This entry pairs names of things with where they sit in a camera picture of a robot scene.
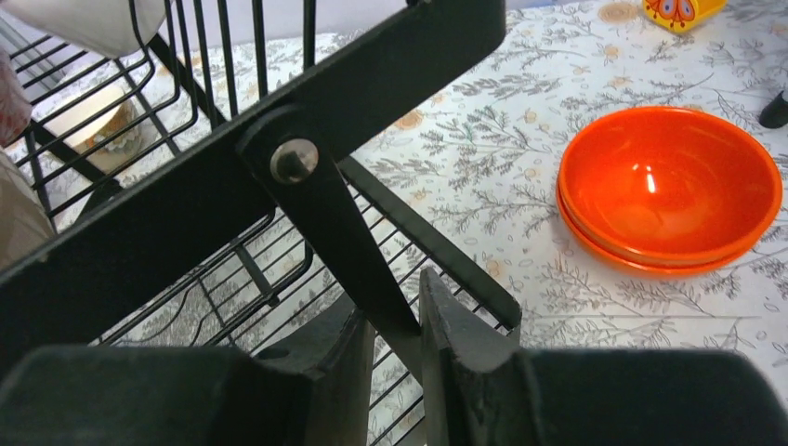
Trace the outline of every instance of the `dish rack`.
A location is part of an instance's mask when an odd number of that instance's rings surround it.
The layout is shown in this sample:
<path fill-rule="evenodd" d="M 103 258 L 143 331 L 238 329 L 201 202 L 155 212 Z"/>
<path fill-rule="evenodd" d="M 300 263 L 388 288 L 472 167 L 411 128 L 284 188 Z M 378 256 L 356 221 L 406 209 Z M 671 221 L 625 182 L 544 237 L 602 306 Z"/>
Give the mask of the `dish rack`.
<path fill-rule="evenodd" d="M 368 295 L 386 301 L 396 285 L 413 307 L 418 271 L 426 266 L 487 323 L 519 335 L 519 306 L 511 296 L 349 156 L 493 51 L 506 31 L 503 1 L 408 0 L 367 33 L 334 37 L 329 55 L 316 51 L 316 0 L 304 0 L 304 70 L 274 91 L 261 0 L 248 3 L 256 39 L 241 55 L 231 43 L 227 0 L 194 0 L 193 20 L 184 11 L 188 0 L 165 1 L 163 30 L 127 58 L 92 59 L 49 36 L 12 54 L 36 49 L 43 58 L 71 50 L 53 71 L 82 67 L 33 98 L 33 106 L 64 90 L 79 89 L 84 100 L 116 84 L 126 94 L 105 111 L 132 100 L 138 115 L 84 153 L 63 142 L 68 134 L 46 129 L 47 120 L 75 102 L 34 116 L 22 136 L 26 154 L 17 165 L 60 234 L 0 277 L 3 374 L 30 349 L 52 343 L 229 345 L 255 353 L 334 302 L 343 290 L 335 276 L 353 287 L 345 291 L 357 303 Z M 218 14 L 218 47 L 207 44 L 209 3 Z M 134 11 L 133 0 L 129 5 Z M 235 62 L 249 54 L 256 60 L 256 100 L 244 109 Z M 146 95 L 162 79 L 170 94 Z M 188 112 L 164 119 L 178 104 Z M 154 135 L 139 152 L 110 172 L 90 162 L 135 126 Z M 282 158 L 291 158 L 272 164 L 279 183 L 260 178 L 265 163 L 256 148 L 271 141 L 254 133 L 256 126 L 311 137 L 280 145 Z M 288 189 L 288 181 L 312 173 L 303 169 L 315 157 L 336 161 L 341 176 L 332 178 L 343 178 L 344 186 Z M 135 170 L 146 163 L 155 168 Z M 56 203 L 51 185 L 64 176 L 85 186 Z M 381 261 L 389 268 L 379 268 Z M 386 282 L 392 273 L 396 283 Z M 379 302 L 368 305 L 373 324 L 401 322 Z M 419 428 L 418 385 L 399 360 L 378 336 L 369 444 L 407 444 Z M 396 409 L 376 412 L 392 398 L 399 400 Z"/>

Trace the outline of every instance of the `patterned table cover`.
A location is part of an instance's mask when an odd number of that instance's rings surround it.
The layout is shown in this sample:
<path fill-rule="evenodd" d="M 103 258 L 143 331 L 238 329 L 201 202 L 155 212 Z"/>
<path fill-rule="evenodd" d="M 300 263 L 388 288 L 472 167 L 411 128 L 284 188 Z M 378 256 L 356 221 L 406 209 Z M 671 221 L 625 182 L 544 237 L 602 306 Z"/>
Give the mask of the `patterned table cover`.
<path fill-rule="evenodd" d="M 524 346 L 737 351 L 788 402 L 785 207 L 760 243 L 732 265 L 690 280 L 650 282 L 612 271 L 582 251 L 558 217 L 554 194 L 561 153 L 576 132 L 604 114 L 648 104 L 691 107 L 733 122 L 760 140 L 788 176 L 788 127 L 767 130 L 757 123 L 764 105 L 788 86 L 788 7 L 782 0 L 730 0 L 724 12 L 682 36 L 650 23 L 640 3 L 631 1 L 511 11 L 508 28 L 506 41 L 492 56 L 354 156 L 515 296 L 524 313 Z M 319 59 L 356 35 L 321 35 Z M 253 48 L 234 51 L 245 109 L 257 101 Z M 271 89 L 300 72 L 299 40 L 269 42 L 268 55 Z M 197 55 L 192 61 L 198 67 L 203 63 Z M 218 105 L 228 113 L 217 50 L 208 65 Z M 145 89 L 153 103 L 172 88 L 169 73 L 157 70 Z M 99 70 L 63 96 L 84 91 L 110 73 L 110 66 Z M 42 104 L 36 115 L 46 115 L 56 103 L 55 98 Z M 168 128 L 176 128 L 189 113 L 182 99 L 160 115 Z M 177 142 L 187 148 L 209 131 L 201 115 Z M 19 158 L 20 152 L 12 155 Z M 170 158 L 159 150 L 121 180 L 134 183 Z M 58 165 L 48 163 L 45 170 Z M 84 186 L 72 174 L 50 190 L 67 197 Z M 59 220 L 59 226 L 71 224 L 77 212 Z M 241 285 L 233 288 L 233 281 L 228 290 L 237 292 Z M 283 318 L 298 310 L 284 307 Z M 161 339 L 153 343 L 184 343 L 194 325 L 190 311 L 197 309 L 178 313 L 166 330 L 160 328 L 166 319 L 160 315 L 129 339 L 151 341 L 149 334 L 155 332 Z M 385 386 L 397 376 L 380 374 L 374 385 Z M 370 438 L 419 393 L 406 380 L 390 394 L 373 413 Z"/>

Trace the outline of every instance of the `orange flower print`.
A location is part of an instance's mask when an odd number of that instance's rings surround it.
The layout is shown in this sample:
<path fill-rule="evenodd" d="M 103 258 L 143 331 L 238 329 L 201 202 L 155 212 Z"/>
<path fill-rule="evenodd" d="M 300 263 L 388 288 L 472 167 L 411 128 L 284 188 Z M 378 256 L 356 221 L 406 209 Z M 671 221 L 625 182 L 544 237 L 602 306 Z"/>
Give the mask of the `orange flower print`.
<path fill-rule="evenodd" d="M 599 18 L 610 25 L 621 25 L 637 18 L 637 7 L 631 3 L 609 3 L 601 7 Z"/>
<path fill-rule="evenodd" d="M 608 86 L 612 88 L 619 88 L 632 84 L 632 79 L 626 76 L 615 76 L 608 82 Z"/>
<path fill-rule="evenodd" d="M 431 99 L 432 106 L 435 107 L 436 105 L 443 103 L 445 100 L 446 100 L 446 95 L 444 93 L 438 93 L 437 95 L 433 96 Z"/>
<path fill-rule="evenodd" d="M 288 256 L 283 261 L 282 267 L 283 267 L 285 273 L 287 273 L 287 272 L 292 271 L 293 269 L 296 269 L 299 265 L 301 265 L 301 263 L 302 263 L 302 260 L 296 260 L 296 259 Z"/>
<path fill-rule="evenodd" d="M 429 191 L 422 188 L 421 190 L 417 190 L 416 192 L 412 192 L 411 195 L 414 197 L 414 202 L 420 202 L 424 200 L 428 195 Z"/>
<path fill-rule="evenodd" d="M 598 47 L 599 52 L 597 55 L 605 58 L 605 65 L 614 62 L 621 56 L 621 48 L 613 44 L 607 44 L 605 46 L 598 44 Z"/>
<path fill-rule="evenodd" d="M 571 73 L 574 75 L 579 76 L 581 74 L 586 74 L 588 72 L 591 72 L 590 70 L 588 70 L 588 67 L 581 67 L 580 65 L 572 65 L 572 67 L 574 67 L 574 70 L 572 70 Z"/>
<path fill-rule="evenodd" d="M 180 60 L 181 63 L 183 63 L 183 58 L 181 56 L 178 56 L 178 60 Z M 203 65 L 203 58 L 201 58 L 200 56 L 194 56 L 193 58 L 191 58 L 191 67 L 193 69 L 198 69 L 202 65 Z M 167 70 L 167 68 L 164 65 L 162 65 L 161 67 L 159 67 L 158 70 L 156 70 L 156 77 L 167 76 L 169 75 L 169 73 L 170 71 Z"/>
<path fill-rule="evenodd" d="M 259 92 L 257 91 L 257 82 L 253 82 L 246 88 L 245 98 L 247 99 L 256 98 L 258 93 Z"/>
<path fill-rule="evenodd" d="M 539 116 L 536 114 L 536 111 L 532 111 L 528 109 L 525 111 L 525 114 L 522 116 L 522 120 L 526 122 L 526 124 L 533 124 L 536 122 L 536 118 Z"/>
<path fill-rule="evenodd" d="M 788 24 L 772 23 L 769 31 L 774 35 L 788 35 Z"/>
<path fill-rule="evenodd" d="M 498 279 L 504 275 L 504 265 L 501 264 L 498 260 L 491 258 L 487 260 L 484 268 L 487 270 L 487 273 L 490 274 L 490 277 L 493 279 Z"/>
<path fill-rule="evenodd" d="M 394 123 L 394 126 L 399 130 L 413 130 L 417 128 L 424 121 L 424 114 L 419 110 L 408 111 L 407 114 L 402 116 Z"/>

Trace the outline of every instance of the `bowl rim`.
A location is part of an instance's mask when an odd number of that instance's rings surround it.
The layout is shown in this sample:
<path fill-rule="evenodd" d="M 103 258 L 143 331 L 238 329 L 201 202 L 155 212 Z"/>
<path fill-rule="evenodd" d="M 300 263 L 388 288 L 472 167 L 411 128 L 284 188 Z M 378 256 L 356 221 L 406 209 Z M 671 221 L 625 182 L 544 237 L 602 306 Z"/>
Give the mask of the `bowl rim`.
<path fill-rule="evenodd" d="M 614 236 L 609 235 L 596 225 L 594 225 L 590 220 L 585 218 L 581 212 L 578 212 L 578 206 L 574 202 L 571 197 L 571 194 L 565 193 L 563 194 L 563 202 L 566 206 L 566 210 L 571 213 L 574 218 L 578 220 L 578 226 L 583 226 L 587 228 L 588 231 L 595 233 L 598 237 L 605 240 L 608 243 L 613 245 L 619 246 L 622 250 L 627 252 L 637 254 L 639 256 L 645 256 L 650 258 L 658 258 L 658 259 L 665 259 L 665 260 L 672 260 L 678 262 L 692 262 L 698 261 L 699 263 L 706 263 L 709 262 L 710 258 L 719 259 L 723 257 L 728 257 L 733 253 L 738 253 L 741 251 L 746 251 L 752 248 L 758 240 L 760 240 L 761 236 L 763 235 L 766 230 L 771 226 L 774 221 L 774 218 L 780 212 L 782 206 L 782 177 L 780 175 L 780 170 L 778 169 L 777 165 L 774 162 L 774 159 L 768 153 L 766 148 L 755 138 L 753 138 L 749 133 L 745 132 L 737 125 L 734 125 L 725 119 L 722 119 L 718 116 L 714 116 L 712 114 L 706 113 L 704 111 L 697 111 L 693 109 L 681 108 L 681 107 L 674 107 L 674 106 L 645 106 L 645 107 L 635 107 L 633 109 L 624 109 L 620 111 L 615 111 L 613 113 L 607 114 L 602 116 L 596 121 L 592 122 L 590 125 L 583 128 L 574 138 L 570 141 L 569 145 L 567 146 L 566 150 L 561 157 L 560 166 L 558 168 L 558 188 L 560 190 L 569 190 L 567 185 L 567 178 L 566 178 L 566 170 L 565 166 L 567 160 L 570 159 L 571 154 L 577 150 L 578 143 L 577 141 L 584 135 L 589 135 L 593 133 L 596 129 L 607 125 L 610 121 L 619 119 L 625 115 L 632 115 L 632 114 L 649 114 L 649 113 L 685 113 L 689 116 L 693 116 L 694 118 L 701 119 L 708 122 L 713 122 L 717 125 L 721 125 L 727 128 L 729 131 L 737 134 L 740 136 L 744 141 L 747 142 L 747 147 L 757 154 L 758 159 L 765 165 L 768 170 L 768 178 L 772 185 L 771 192 L 774 195 L 774 200 L 770 204 L 767 212 L 761 217 L 758 223 L 753 226 L 748 232 L 730 242 L 726 243 L 722 246 L 719 246 L 714 249 L 704 250 L 704 251 L 697 251 L 695 253 L 685 253 L 685 254 L 676 254 L 676 253 L 666 253 L 661 251 L 649 251 L 649 250 L 642 250 L 642 249 L 635 249 L 631 246 L 628 246 L 628 242 L 626 240 L 620 240 Z"/>
<path fill-rule="evenodd" d="M 565 194 L 560 191 L 560 185 L 557 185 L 557 194 L 559 194 L 560 196 L 565 196 Z M 626 247 L 619 247 L 618 249 L 616 249 L 616 246 L 612 245 L 612 243 L 610 243 L 609 241 L 604 240 L 604 237 L 597 236 L 593 233 L 589 233 L 588 228 L 584 228 L 580 223 L 578 223 L 578 221 L 575 219 L 575 215 L 572 212 L 567 211 L 567 215 L 564 217 L 569 219 L 572 225 L 575 228 L 577 228 L 578 231 L 582 232 L 584 238 L 588 239 L 588 241 L 593 245 L 598 246 L 600 249 L 605 250 L 605 252 L 610 253 L 613 256 L 619 257 L 628 262 L 636 263 L 638 265 L 653 266 L 655 268 L 665 268 L 665 269 L 666 268 L 692 268 L 692 267 L 697 267 L 698 265 L 714 263 L 715 261 L 719 260 L 719 258 L 714 258 L 714 257 L 707 257 L 707 258 L 698 257 L 692 260 L 675 260 L 672 258 L 652 258 L 642 255 L 640 251 L 636 249 L 629 250 Z"/>
<path fill-rule="evenodd" d="M 602 260 L 608 262 L 609 264 L 614 264 L 616 267 L 621 268 L 628 268 L 637 270 L 640 273 L 647 273 L 653 274 L 657 276 L 670 276 L 670 277 L 689 277 L 689 276 L 699 276 L 707 272 L 711 272 L 726 265 L 734 262 L 736 259 L 740 258 L 747 254 L 749 248 L 744 249 L 742 251 L 733 253 L 731 255 L 721 257 L 717 260 L 712 262 L 702 263 L 693 266 L 656 266 L 656 265 L 648 265 L 643 263 L 638 263 L 634 260 L 630 260 L 617 254 L 608 251 L 602 246 L 594 243 L 591 239 L 588 238 L 587 235 L 581 230 L 572 220 L 569 215 L 569 210 L 566 208 L 566 205 L 563 201 L 561 196 L 560 190 L 556 188 L 556 201 L 558 205 L 558 213 L 561 215 L 561 219 L 564 221 L 564 224 L 567 226 L 571 235 L 574 236 L 575 239 L 580 243 L 581 247 L 584 248 L 586 251 L 589 252 L 592 256 L 596 256 L 601 258 Z"/>

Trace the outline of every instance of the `leaf pattern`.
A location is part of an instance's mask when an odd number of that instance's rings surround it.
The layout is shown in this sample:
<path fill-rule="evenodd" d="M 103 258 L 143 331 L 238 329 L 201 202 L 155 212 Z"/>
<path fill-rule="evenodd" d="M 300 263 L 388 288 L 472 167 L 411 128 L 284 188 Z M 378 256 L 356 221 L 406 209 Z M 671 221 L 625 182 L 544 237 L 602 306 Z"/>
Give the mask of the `leaf pattern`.
<path fill-rule="evenodd" d="M 506 39 L 495 53 L 354 156 L 515 296 L 523 307 L 525 346 L 737 351 L 788 398 L 785 208 L 751 252 L 714 273 L 682 281 L 628 277 L 607 269 L 578 247 L 558 218 L 554 190 L 566 145 L 598 117 L 630 107 L 670 104 L 721 116 L 758 138 L 788 178 L 788 128 L 765 131 L 757 123 L 764 104 L 788 88 L 788 8 L 774 0 L 729 0 L 703 29 L 676 36 L 645 19 L 641 3 L 588 1 L 510 11 Z M 635 11 L 611 14 L 615 8 Z M 321 35 L 319 59 L 359 35 Z M 244 110 L 258 100 L 254 49 L 241 45 L 233 51 Z M 300 39 L 268 42 L 267 51 L 269 90 L 301 73 Z M 224 59 L 219 49 L 209 53 L 204 65 L 215 79 L 218 106 L 229 113 L 227 91 L 220 88 L 227 84 Z M 125 63 L 133 61 L 130 57 Z M 202 67 L 195 60 L 199 83 Z M 144 90 L 154 106 L 172 93 L 172 79 L 155 68 L 157 75 Z M 63 97 L 113 73 L 107 64 L 64 90 Z M 145 72 L 134 75 L 141 78 Z M 189 121 L 185 96 L 160 113 L 167 128 Z M 41 104 L 35 117 L 48 115 L 59 99 Z M 209 132 L 200 115 L 198 124 L 176 142 L 186 150 Z M 14 148 L 10 154 L 18 160 L 26 153 Z M 134 184 L 171 159 L 169 152 L 157 151 L 119 179 L 125 186 Z M 59 166 L 42 159 L 45 175 Z M 85 185 L 71 171 L 60 176 L 48 186 L 53 205 Z M 361 197 L 357 201 L 367 209 Z M 73 223 L 78 207 L 59 217 L 59 228 Z M 403 293 L 412 299 L 415 273 L 430 260 L 374 209 L 364 217 Z M 304 259 L 304 245 L 286 219 L 277 220 L 246 249 L 271 283 Z M 261 296 L 235 256 L 217 267 L 206 261 L 197 272 L 199 281 L 191 275 L 184 278 L 188 286 L 174 285 L 176 297 L 120 342 L 199 344 Z M 471 297 L 446 280 L 457 298 L 472 307 Z M 316 258 L 306 276 L 279 295 L 277 307 L 264 306 L 222 342 L 257 351 L 292 333 L 340 293 Z M 484 311 L 479 316 L 494 323 Z M 420 388 L 379 338 L 374 351 L 369 441 L 395 444 L 424 413 Z"/>

